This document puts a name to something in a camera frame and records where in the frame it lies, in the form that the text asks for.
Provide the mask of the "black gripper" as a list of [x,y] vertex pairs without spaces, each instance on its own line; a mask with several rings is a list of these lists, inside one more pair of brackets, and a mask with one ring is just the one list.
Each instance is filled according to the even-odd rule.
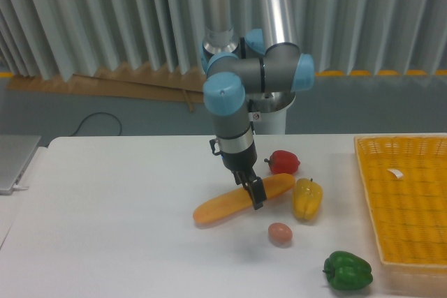
[[257,160],[256,145],[254,142],[251,145],[237,153],[228,153],[223,149],[216,150],[218,144],[217,139],[210,140],[210,147],[215,156],[222,158],[224,166],[229,169],[234,176],[235,183],[238,186],[244,186],[251,199],[253,208],[260,209],[266,201],[266,193],[263,181],[257,177],[253,166]]

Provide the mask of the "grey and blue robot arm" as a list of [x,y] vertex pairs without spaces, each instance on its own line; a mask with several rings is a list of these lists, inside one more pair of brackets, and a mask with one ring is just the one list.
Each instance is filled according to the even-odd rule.
[[248,194],[254,209],[267,199],[253,166],[257,159],[249,95],[308,90],[314,84],[312,56],[301,52],[291,0],[260,0],[261,47],[234,32],[230,0],[203,0],[205,36],[202,44],[205,107],[216,137],[212,153]]

